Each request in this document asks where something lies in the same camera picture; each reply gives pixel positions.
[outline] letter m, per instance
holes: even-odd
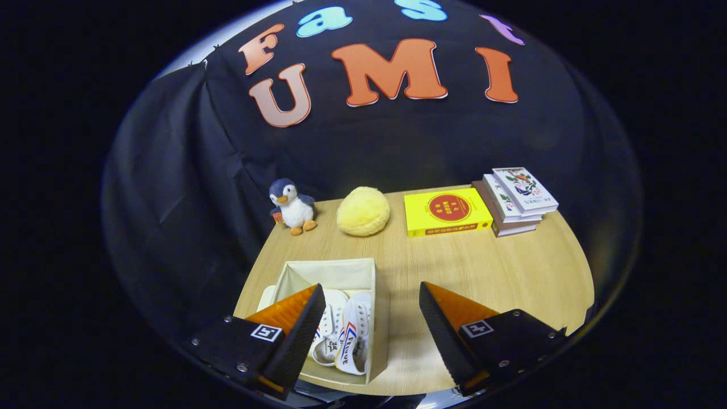
[[[424,39],[401,40],[387,61],[365,44],[351,44],[334,50],[331,56],[343,62],[351,87],[346,98],[349,106],[376,103],[379,94],[369,88],[370,79],[389,99],[397,97],[404,75],[409,76],[409,86],[404,95],[414,100],[444,98],[447,89],[439,82],[434,64],[434,41]]]

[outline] blue letter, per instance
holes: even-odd
[[[298,28],[299,37],[310,37],[320,34],[325,30],[336,30],[345,27],[353,21],[353,17],[348,17],[343,7],[326,7],[300,19],[298,24],[302,24]]]
[[[404,7],[402,14],[415,20],[444,21],[447,13],[441,10],[442,6],[431,0],[394,0],[394,4]]]

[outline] red circle on book cover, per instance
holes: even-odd
[[[441,194],[429,201],[429,211],[441,221],[461,221],[470,214],[470,204],[457,195]]]

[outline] yellow book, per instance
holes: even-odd
[[[409,237],[489,229],[492,215],[475,188],[404,195]]]

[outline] penguin plush toy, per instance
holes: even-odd
[[[313,230],[317,224],[315,200],[310,196],[298,194],[295,183],[290,179],[278,179],[270,185],[270,200],[276,206],[270,211],[282,213],[283,222],[290,228],[290,234],[298,236],[303,231]]]

